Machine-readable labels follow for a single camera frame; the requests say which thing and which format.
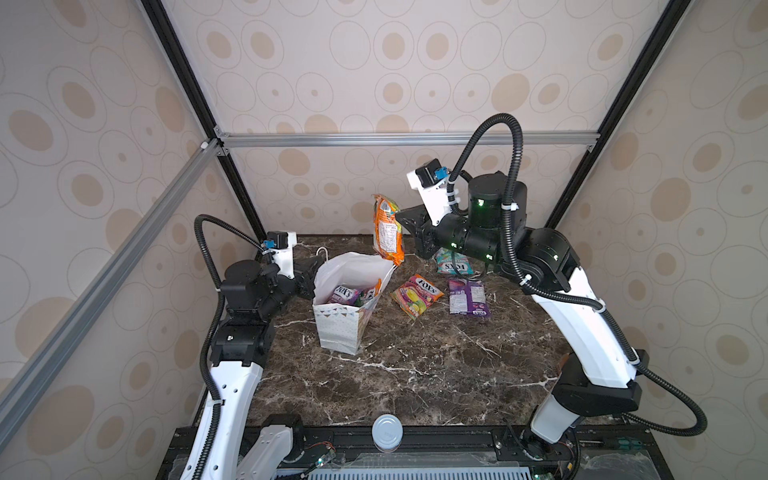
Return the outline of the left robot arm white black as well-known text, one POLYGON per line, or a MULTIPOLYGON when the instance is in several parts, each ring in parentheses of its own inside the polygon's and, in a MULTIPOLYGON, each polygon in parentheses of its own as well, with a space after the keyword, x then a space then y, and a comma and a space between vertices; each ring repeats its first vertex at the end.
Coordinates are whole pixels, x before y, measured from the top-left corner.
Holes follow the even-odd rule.
POLYGON ((194 234, 217 293, 214 318, 199 358, 207 396, 184 479, 273 479, 280 465, 304 454, 305 434, 295 414, 272 415, 249 447, 243 438, 252 398, 275 338, 275 317, 295 298, 315 296, 325 255, 294 259, 293 232, 271 231, 258 241, 208 214, 194 220, 194 234), (219 272, 207 244, 210 223, 256 249, 219 272))

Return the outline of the red yellow Fox's packet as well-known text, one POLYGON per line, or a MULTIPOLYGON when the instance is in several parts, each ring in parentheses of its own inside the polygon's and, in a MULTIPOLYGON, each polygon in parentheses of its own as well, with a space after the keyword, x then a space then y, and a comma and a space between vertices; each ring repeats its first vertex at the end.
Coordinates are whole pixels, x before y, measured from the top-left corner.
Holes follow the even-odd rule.
POLYGON ((388 197, 374 195, 373 246, 384 259, 399 266, 405 260, 402 226, 396 219, 399 206, 388 197))

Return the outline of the pink Fox's berries packet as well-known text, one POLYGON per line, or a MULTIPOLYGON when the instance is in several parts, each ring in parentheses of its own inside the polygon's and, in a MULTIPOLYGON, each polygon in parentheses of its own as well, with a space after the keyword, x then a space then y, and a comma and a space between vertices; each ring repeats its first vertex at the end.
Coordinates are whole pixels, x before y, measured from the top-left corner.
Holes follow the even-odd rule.
POLYGON ((345 285, 336 286, 327 300, 328 304, 355 306, 362 290, 345 285))

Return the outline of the white paper bag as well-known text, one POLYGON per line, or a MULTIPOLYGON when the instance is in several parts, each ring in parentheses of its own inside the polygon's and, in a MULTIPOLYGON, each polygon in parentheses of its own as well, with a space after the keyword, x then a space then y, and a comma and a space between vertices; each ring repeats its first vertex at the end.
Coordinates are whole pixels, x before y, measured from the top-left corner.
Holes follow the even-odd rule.
POLYGON ((313 313, 320 346, 355 355, 365 328, 396 269, 379 255, 344 253, 324 263, 315 277, 313 313))

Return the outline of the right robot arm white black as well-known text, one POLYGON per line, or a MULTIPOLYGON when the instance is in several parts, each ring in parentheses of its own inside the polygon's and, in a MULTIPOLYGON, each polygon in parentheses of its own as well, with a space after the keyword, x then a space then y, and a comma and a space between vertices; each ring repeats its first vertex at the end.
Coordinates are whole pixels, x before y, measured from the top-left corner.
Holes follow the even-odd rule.
POLYGON ((421 205, 397 213, 414 237, 417 254, 429 258, 439 249, 482 262, 531 297, 571 347, 558 380, 518 436, 533 458, 581 420, 619 415, 667 435, 695 437, 708 419, 687 394, 652 372, 648 355, 633 348, 615 318, 589 283, 567 238, 551 228, 526 224, 527 187, 518 178, 524 135, 509 113, 486 119, 469 138, 453 168, 433 159, 408 173, 421 205), (483 135, 497 125, 511 134, 507 172, 470 177, 464 166, 483 135), (694 415, 689 427, 657 424, 637 416, 644 377, 671 394, 694 415))

